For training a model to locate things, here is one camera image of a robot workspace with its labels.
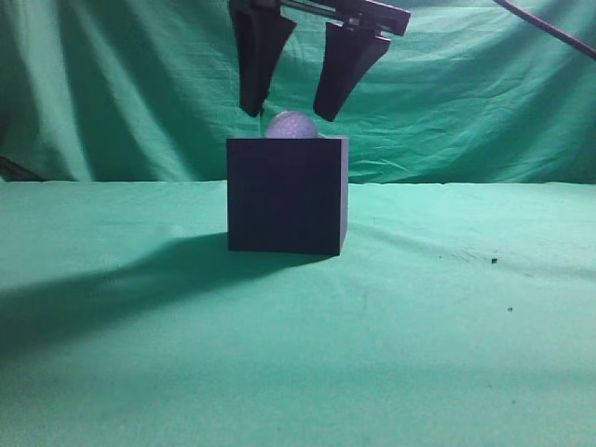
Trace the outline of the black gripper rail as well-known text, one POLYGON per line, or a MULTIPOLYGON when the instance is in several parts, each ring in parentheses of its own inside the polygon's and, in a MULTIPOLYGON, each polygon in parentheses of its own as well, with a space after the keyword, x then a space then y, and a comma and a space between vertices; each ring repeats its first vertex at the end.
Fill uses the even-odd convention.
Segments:
POLYGON ((228 12, 237 43, 239 107, 256 117, 269 95, 273 74, 296 22, 281 15, 290 7, 353 26, 327 22, 323 65, 313 110, 333 122, 366 73, 388 52, 391 40, 378 34, 404 36, 412 13, 379 1, 229 1, 228 12))

